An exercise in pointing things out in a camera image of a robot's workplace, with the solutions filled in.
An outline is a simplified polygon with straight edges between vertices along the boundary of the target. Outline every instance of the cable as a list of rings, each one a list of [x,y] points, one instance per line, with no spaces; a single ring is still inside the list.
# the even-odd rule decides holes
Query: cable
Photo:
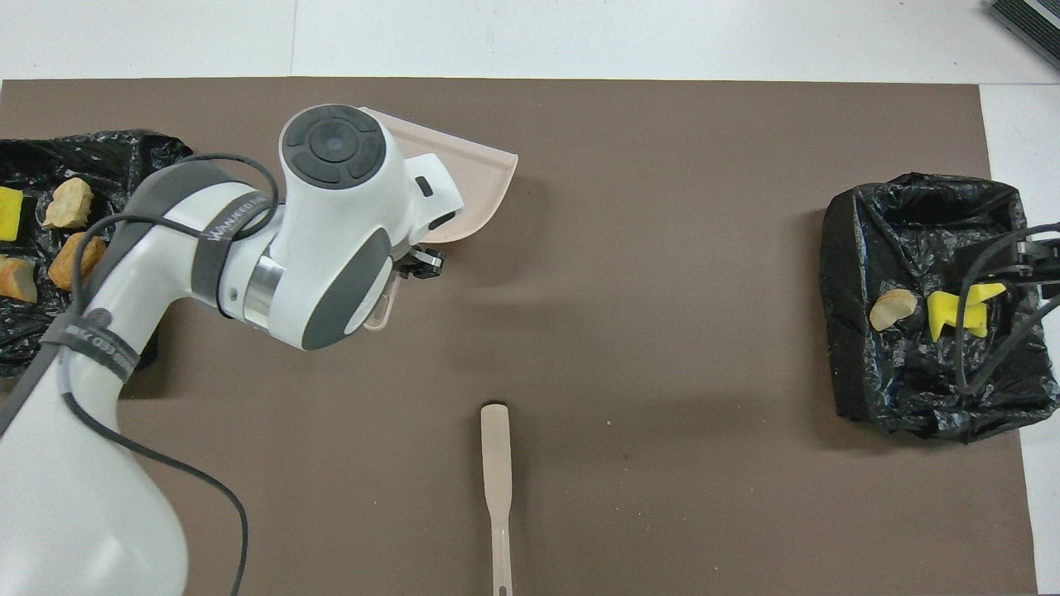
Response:
[[[250,159],[249,157],[244,157],[234,153],[200,153],[197,155],[189,155],[188,157],[177,161],[177,163],[183,163],[187,161],[212,161],[216,159],[245,163],[246,165],[249,165],[260,172],[261,175],[265,177],[265,180],[268,181],[269,190],[272,192],[272,197],[269,201],[268,211],[265,212],[265,216],[257,224],[236,232],[232,240],[243,240],[254,235],[261,231],[262,228],[267,226],[270,221],[272,221],[272,216],[276,215],[277,209],[280,208],[280,187],[276,183],[276,178],[272,177],[272,174],[264,165],[253,159]]]
[[[990,244],[975,261],[972,262],[972,266],[969,267],[968,273],[965,275],[964,280],[960,284],[960,294],[957,297],[957,325],[954,329],[955,345],[954,345],[954,376],[957,385],[957,391],[966,396],[977,393],[983,386],[986,385],[987,380],[990,374],[993,373],[1002,362],[1015,349],[1017,344],[1023,339],[1028,333],[1030,333],[1035,326],[1038,325],[1042,318],[1053,312],[1057,306],[1060,306],[1060,300],[1054,298],[1049,300],[1047,304],[1041,306],[1027,317],[1025,320],[1021,321],[1019,326],[1012,329],[1008,337],[1002,341],[1001,346],[990,357],[979,367],[972,378],[971,382],[968,382],[965,375],[965,310],[968,305],[968,294],[971,292],[972,284],[978,279],[979,275],[983,273],[983,268],[986,267],[987,262],[1002,249],[1007,246],[1011,246],[1030,235],[1042,233],[1042,232],[1060,232],[1060,222],[1056,224],[1045,224],[1042,226],[1034,226],[1023,230],[1017,230],[1009,232],[1007,234],[999,236],[993,243]]]
[[[245,163],[261,172],[262,175],[265,176],[266,180],[268,180],[269,189],[271,190],[272,193],[268,210],[264,213],[264,215],[261,218],[259,218],[259,221],[255,224],[248,226],[244,229],[241,229],[238,232],[236,232],[235,235],[233,236],[233,240],[243,240],[245,238],[253,235],[254,233],[257,233],[262,228],[268,225],[268,223],[272,220],[272,217],[277,213],[277,210],[279,209],[280,190],[279,187],[277,186],[276,178],[273,178],[272,175],[269,173],[269,171],[266,170],[261,163],[258,163],[257,161],[250,158],[234,154],[218,153],[218,154],[192,155],[181,159],[180,161],[178,161],[178,163],[186,161],[206,161],[213,159],[225,159],[229,161],[237,161],[240,163]],[[200,231],[196,230],[195,228],[186,226],[183,224],[174,222],[172,220],[167,220],[163,216],[146,215],[141,213],[114,213],[112,215],[107,215],[106,217],[103,217],[99,222],[95,222],[94,224],[89,226],[89,228],[85,230],[85,235],[82,236],[81,241],[77,243],[77,246],[74,247],[73,268],[70,273],[70,286],[71,286],[70,311],[72,311],[77,316],[84,315],[85,309],[88,306],[85,297],[85,287],[84,284],[82,283],[82,275],[81,275],[81,263],[85,258],[85,249],[88,247],[89,241],[100,235],[100,233],[103,232],[103,230],[107,229],[109,226],[117,224],[119,222],[153,224],[191,236],[198,236],[200,233]],[[66,356],[65,352],[67,350],[69,350],[69,348],[66,347],[60,348],[57,356],[58,372],[59,372],[59,390],[63,397],[63,401],[64,403],[66,403],[67,409],[69,409],[74,415],[74,417],[77,418],[77,420],[80,420],[83,424],[85,424],[85,426],[90,428],[93,433],[95,433],[96,435],[103,437],[108,441],[121,445],[132,453],[139,454],[154,461],[158,461],[159,463],[163,463],[165,466],[169,466],[171,468],[174,468],[176,470],[179,470],[181,472],[184,472],[202,480],[204,483],[220,491],[222,494],[224,494],[232,503],[232,506],[235,507],[235,511],[240,515],[240,529],[242,532],[242,540],[240,545],[240,564],[235,571],[235,579],[232,582],[232,591],[231,591],[231,596],[236,596],[240,592],[240,584],[243,582],[243,573],[247,566],[247,548],[249,545],[249,530],[250,530],[249,523],[247,521],[247,511],[243,507],[243,503],[240,502],[240,498],[235,495],[235,493],[232,492],[231,489],[226,487],[220,480],[214,478],[213,476],[207,474],[206,472],[202,472],[201,470],[191,464],[184,463],[183,461],[161,454],[155,450],[152,450],[151,448],[147,448],[141,443],[134,441],[132,439],[129,439],[128,437],[123,436],[120,433],[110,430],[109,427],[101,423],[99,420],[93,418],[90,414],[88,414],[85,410],[85,408],[83,408],[81,404],[77,403],[76,398],[74,398],[73,386],[70,380],[70,369],[69,369],[70,358],[65,357]]]
[[[236,496],[234,492],[232,492],[232,489],[228,488],[227,486],[225,486],[224,483],[222,483],[217,478],[214,478],[210,474],[207,474],[206,472],[199,470],[198,468],[195,468],[194,466],[184,463],[179,459],[174,459],[148,446],[138,443],[132,439],[129,439],[128,437],[121,435],[120,433],[116,433],[114,431],[110,430],[102,422],[93,418],[92,415],[85,411],[85,408],[83,408],[81,404],[77,403],[77,400],[74,399],[73,397],[72,385],[70,382],[69,360],[64,357],[64,352],[69,350],[70,349],[67,348],[66,346],[59,348],[59,355],[58,355],[59,379],[60,379],[59,390],[63,393],[63,402],[66,403],[67,408],[71,413],[73,413],[73,415],[77,418],[77,420],[80,420],[85,426],[88,426],[96,435],[103,437],[104,439],[107,439],[108,441],[117,443],[131,451],[132,453],[142,455],[147,459],[158,461],[159,463],[163,463],[165,466],[169,466],[170,468],[174,468],[176,470],[184,472],[186,474],[191,474],[192,476],[195,476],[196,478],[202,480],[204,483],[220,491],[226,497],[228,497],[228,501],[232,503],[232,506],[235,507],[235,511],[240,514],[240,530],[242,533],[242,540],[240,544],[240,564],[235,571],[235,579],[232,582],[232,591],[230,594],[231,596],[236,596],[240,593],[240,584],[243,582],[243,572],[246,569],[247,566],[247,549],[250,544],[250,538],[249,538],[250,524],[247,521],[247,510],[243,507],[243,503],[240,501],[240,497]]]

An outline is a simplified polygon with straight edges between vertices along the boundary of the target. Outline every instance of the brown table surface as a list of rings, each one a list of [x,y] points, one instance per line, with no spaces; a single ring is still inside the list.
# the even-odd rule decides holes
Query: brown table surface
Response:
[[[373,78],[6,81],[0,136],[149,127],[279,173],[314,104],[519,154],[505,203],[390,326],[303,353],[182,301],[123,431],[249,510],[245,594],[488,594],[478,408],[511,409],[515,592],[1035,591],[1017,434],[837,418],[823,209],[909,171],[989,176],[971,86]],[[145,462],[227,592],[227,502]]]

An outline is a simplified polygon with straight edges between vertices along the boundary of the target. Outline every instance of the trash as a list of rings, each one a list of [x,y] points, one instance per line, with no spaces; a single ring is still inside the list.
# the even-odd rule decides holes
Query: trash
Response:
[[[872,329],[883,331],[899,320],[917,312],[917,297],[908,290],[888,290],[868,312],[868,322]]]
[[[72,230],[42,227],[51,193],[78,177],[94,193],[88,223],[117,213],[140,182],[192,151],[180,140],[151,130],[103,132],[52,140],[0,140],[0,187],[21,191],[18,235],[0,242],[0,253],[33,261],[37,303],[0,298],[0,376],[18,376],[37,353],[38,340],[70,295],[55,286],[48,269]],[[103,235],[110,240],[109,232]],[[141,363],[148,363],[154,345]]]
[[[958,293],[956,250],[1025,228],[1019,192],[979,178],[914,173],[833,198],[819,257],[836,413],[890,432],[966,443],[1048,418],[1060,389],[1040,326],[1001,361],[988,384],[962,396],[953,374],[955,338],[942,333],[933,341],[924,308],[880,332],[867,316],[897,287],[918,296]],[[992,298],[988,335],[965,339],[966,368],[977,370],[1038,302],[1027,286]]]

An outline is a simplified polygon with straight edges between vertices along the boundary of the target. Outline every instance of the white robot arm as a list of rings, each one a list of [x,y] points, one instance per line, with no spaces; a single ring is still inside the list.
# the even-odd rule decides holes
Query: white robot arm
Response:
[[[280,154],[279,208],[207,161],[159,171],[130,198],[0,411],[0,596],[182,593],[172,507],[128,450],[74,415],[117,431],[119,390],[171,302],[194,296],[314,350],[385,320],[395,275],[440,273],[444,255],[417,242],[463,203],[436,156],[405,159],[375,119],[341,105],[292,118]],[[157,217],[169,226],[145,221]]]

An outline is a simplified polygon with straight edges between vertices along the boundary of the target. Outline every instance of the sponge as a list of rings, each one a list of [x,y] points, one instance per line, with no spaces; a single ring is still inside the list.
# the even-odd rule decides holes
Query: sponge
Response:
[[[18,238],[18,220],[22,216],[22,191],[0,187],[0,240]]]
[[[968,292],[965,306],[965,329],[976,337],[987,336],[987,305],[984,300],[1005,292],[1004,283],[976,283]],[[938,341],[946,326],[957,326],[958,297],[948,292],[932,292],[928,296],[928,327],[932,341]]]

